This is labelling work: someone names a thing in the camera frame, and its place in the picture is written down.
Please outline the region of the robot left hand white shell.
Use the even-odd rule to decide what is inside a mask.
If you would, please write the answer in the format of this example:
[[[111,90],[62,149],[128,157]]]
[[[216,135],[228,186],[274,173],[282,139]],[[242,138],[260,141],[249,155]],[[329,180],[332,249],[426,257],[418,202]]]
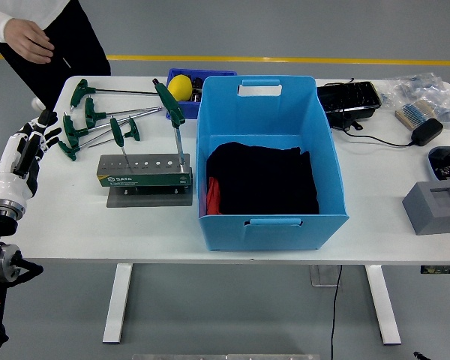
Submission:
[[[56,112],[45,109],[12,135],[0,160],[0,202],[25,206],[38,189],[39,163],[59,141]]]

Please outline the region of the person's right hand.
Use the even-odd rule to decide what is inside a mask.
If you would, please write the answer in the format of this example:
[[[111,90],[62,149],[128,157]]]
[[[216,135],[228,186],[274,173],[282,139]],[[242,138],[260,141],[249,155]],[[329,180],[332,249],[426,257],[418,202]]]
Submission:
[[[4,40],[26,61],[39,65],[52,61],[55,47],[35,22],[16,18],[8,20],[4,27]]]

